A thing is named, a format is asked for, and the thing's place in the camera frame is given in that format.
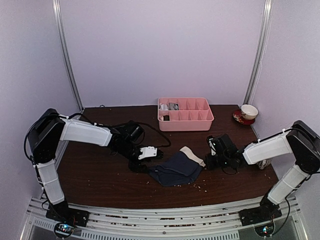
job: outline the dark blue cloth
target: dark blue cloth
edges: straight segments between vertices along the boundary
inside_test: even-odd
[[[203,169],[182,151],[175,153],[163,164],[149,168],[149,174],[164,187],[193,183]]]

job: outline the white robotic arm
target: white robotic arm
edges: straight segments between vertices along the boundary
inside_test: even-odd
[[[87,212],[68,207],[55,166],[55,154],[59,141],[76,141],[101,147],[128,159],[128,167],[136,173],[147,173],[147,166],[142,162],[163,157],[163,152],[154,146],[137,145],[136,141],[144,133],[144,129],[136,122],[130,121],[117,126],[105,126],[93,122],[70,119],[59,115],[55,109],[48,109],[28,131],[28,139],[32,156],[27,158],[37,172],[38,181],[45,190],[50,203],[47,217],[54,220],[70,220],[75,218],[76,225],[85,226]]]
[[[296,121],[289,129],[238,150],[228,135],[207,138],[211,154],[206,165],[210,169],[253,165],[262,160],[294,154],[296,162],[260,202],[260,207],[239,212],[243,226],[279,217],[279,204],[306,179],[320,169],[320,137],[304,122]]]

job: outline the red saucer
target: red saucer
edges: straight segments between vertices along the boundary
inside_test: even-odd
[[[252,120],[247,120],[247,119],[244,119],[242,116],[241,116],[241,109],[238,109],[236,110],[233,114],[233,118],[240,124],[243,124],[243,125],[251,125],[253,124],[256,119],[252,119]]]

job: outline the black cable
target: black cable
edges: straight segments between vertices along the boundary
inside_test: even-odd
[[[140,144],[142,144],[143,143],[143,141],[145,140],[145,137],[146,137],[146,132],[145,131],[143,131],[143,133],[142,133],[142,139],[141,139],[141,141],[140,142],[138,142],[138,143],[134,143],[135,145],[140,145]]]
[[[46,210],[46,211],[47,211],[48,209],[45,209],[45,208],[44,208],[44,205],[45,205],[45,203],[47,203],[47,202],[49,202],[49,200],[48,200],[48,199],[47,199],[47,200],[45,200],[45,201],[41,204],[42,209],[43,209],[43,210]]]
[[[93,121],[91,121],[88,117],[86,117],[83,113],[80,113],[80,112],[77,112],[77,113],[74,113],[72,115],[69,116],[69,119],[72,119],[76,116],[81,116],[83,117],[85,120],[87,120],[91,125],[94,125],[94,126],[98,126],[98,127],[102,127],[102,128],[117,128],[117,127],[122,127],[122,126],[125,126],[126,124],[128,123],[120,123],[120,124],[117,124],[117,125],[105,125],[105,124],[102,124],[102,123],[94,123]],[[147,127],[149,127],[150,129],[156,131],[159,135],[161,135],[167,142],[168,144],[166,145],[160,145],[160,146],[155,146],[155,148],[168,148],[171,146],[171,141],[169,140],[168,137],[166,137],[162,132],[160,132],[158,129],[154,128],[153,126],[151,126],[150,124],[148,123],[145,123],[145,122],[136,122],[136,121],[132,121],[131,122],[132,124],[136,123],[136,124],[140,124],[140,125],[145,125]],[[140,145],[142,144],[142,142],[144,141],[145,139],[145,132],[143,132],[143,136],[142,136],[142,140],[139,142],[139,143],[135,143],[135,145]]]
[[[238,170],[237,170],[237,169],[235,169],[235,172],[233,172],[233,173],[226,172],[226,171],[225,171],[225,167],[221,167],[221,170],[222,170],[222,172],[224,172],[225,174],[228,174],[228,175],[235,175],[235,174],[238,173]]]
[[[280,135],[280,134],[282,134],[282,133],[283,133],[283,132],[281,131],[281,132],[278,132],[278,133],[273,134],[273,135],[271,135],[271,136],[268,136],[268,137],[266,137],[266,138],[264,138],[264,139],[261,139],[260,141],[255,140],[255,141],[253,141],[252,143],[254,143],[254,144],[261,143],[261,142],[263,142],[263,141],[265,141],[265,140],[268,140],[268,139],[271,139],[271,138],[273,138],[273,137],[276,137],[276,136],[278,136],[278,135]]]
[[[170,139],[164,135],[162,132],[160,132],[158,129],[156,129],[155,127],[151,126],[150,124],[148,123],[145,123],[145,122],[136,122],[137,124],[140,124],[140,125],[145,125],[147,127],[149,127],[150,129],[156,131],[159,135],[161,135],[167,142],[168,144],[167,145],[160,145],[160,146],[155,146],[155,148],[168,148],[171,146],[171,141]]]
[[[116,156],[117,154],[118,154],[117,151],[111,151],[111,152],[110,152],[110,156],[111,156],[111,157],[114,157],[114,156]]]
[[[271,234],[271,237],[274,236],[274,235],[276,235],[276,234],[284,227],[284,225],[286,224],[286,222],[287,222],[287,220],[288,220],[288,218],[289,218],[289,216],[290,216],[290,210],[291,210],[291,208],[290,208],[290,203],[289,203],[289,201],[288,201],[287,198],[288,198],[288,196],[286,196],[284,199],[285,199],[286,203],[288,204],[288,214],[287,214],[284,222],[282,223],[282,225],[278,228],[278,230],[277,230],[276,232],[274,232],[273,234]]]
[[[66,219],[65,217],[61,216],[59,213],[57,213],[57,211],[55,210],[54,206],[53,206],[52,203],[49,201],[49,197],[48,197],[48,195],[47,195],[47,193],[46,193],[46,190],[44,190],[43,193],[44,193],[44,195],[45,195],[45,197],[46,197],[46,199],[47,199],[47,201],[48,201],[48,204],[50,205],[51,209],[54,211],[54,213],[55,213],[60,219],[62,219],[63,222],[67,222],[67,219]]]

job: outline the beige cloth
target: beige cloth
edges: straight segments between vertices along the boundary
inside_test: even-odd
[[[202,166],[202,167],[205,167],[205,166],[206,166],[205,162],[204,162],[201,158],[197,157],[197,156],[191,151],[191,149],[188,148],[187,146],[184,146],[183,148],[181,148],[180,151],[183,152],[189,159],[197,162],[200,166]]]

